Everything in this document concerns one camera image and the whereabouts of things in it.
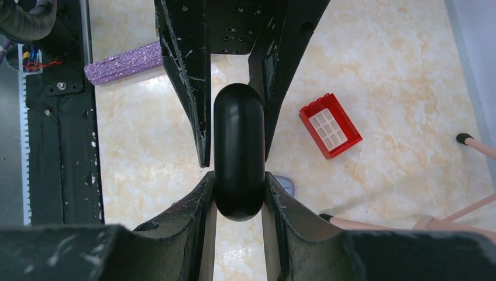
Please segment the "silver blue earbud charging case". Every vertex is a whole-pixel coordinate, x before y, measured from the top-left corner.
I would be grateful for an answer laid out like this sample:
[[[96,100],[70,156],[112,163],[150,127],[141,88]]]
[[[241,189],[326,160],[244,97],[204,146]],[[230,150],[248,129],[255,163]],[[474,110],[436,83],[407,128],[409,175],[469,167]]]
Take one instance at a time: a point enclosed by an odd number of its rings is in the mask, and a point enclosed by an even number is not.
[[[295,196],[295,184],[289,178],[279,175],[275,175],[274,177],[289,196]]]

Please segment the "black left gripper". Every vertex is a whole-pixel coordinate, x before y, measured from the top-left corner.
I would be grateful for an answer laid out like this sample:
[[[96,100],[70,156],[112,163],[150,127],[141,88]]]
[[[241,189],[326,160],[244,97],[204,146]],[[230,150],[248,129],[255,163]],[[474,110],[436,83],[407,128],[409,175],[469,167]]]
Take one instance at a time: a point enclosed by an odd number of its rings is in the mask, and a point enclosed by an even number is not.
[[[164,69],[191,124],[199,165],[211,161],[211,54],[250,54],[270,153],[283,100],[329,0],[155,1]]]

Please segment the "black oval earbud case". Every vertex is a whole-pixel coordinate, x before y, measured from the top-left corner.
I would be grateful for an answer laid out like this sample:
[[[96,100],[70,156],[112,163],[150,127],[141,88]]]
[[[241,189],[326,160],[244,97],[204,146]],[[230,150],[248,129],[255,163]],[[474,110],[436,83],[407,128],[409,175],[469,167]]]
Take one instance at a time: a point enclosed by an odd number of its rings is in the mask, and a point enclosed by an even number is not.
[[[264,109],[255,89],[235,83],[219,92],[213,137],[216,206],[229,220],[250,220],[263,205],[265,182]]]

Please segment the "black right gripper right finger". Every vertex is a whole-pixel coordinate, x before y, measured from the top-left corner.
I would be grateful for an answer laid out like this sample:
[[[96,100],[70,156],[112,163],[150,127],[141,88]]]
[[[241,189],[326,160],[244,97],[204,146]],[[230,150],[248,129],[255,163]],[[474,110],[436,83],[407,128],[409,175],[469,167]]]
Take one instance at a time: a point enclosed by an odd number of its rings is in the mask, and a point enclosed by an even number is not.
[[[268,280],[494,280],[495,245],[474,232],[345,230],[266,173]]]

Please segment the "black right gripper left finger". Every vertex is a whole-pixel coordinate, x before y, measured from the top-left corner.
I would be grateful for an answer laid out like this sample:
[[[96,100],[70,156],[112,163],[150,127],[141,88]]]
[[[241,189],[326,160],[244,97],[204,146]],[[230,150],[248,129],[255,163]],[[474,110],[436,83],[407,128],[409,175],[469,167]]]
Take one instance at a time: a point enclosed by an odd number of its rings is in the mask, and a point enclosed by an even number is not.
[[[1,229],[2,280],[212,280],[216,210],[208,172],[156,217]]]

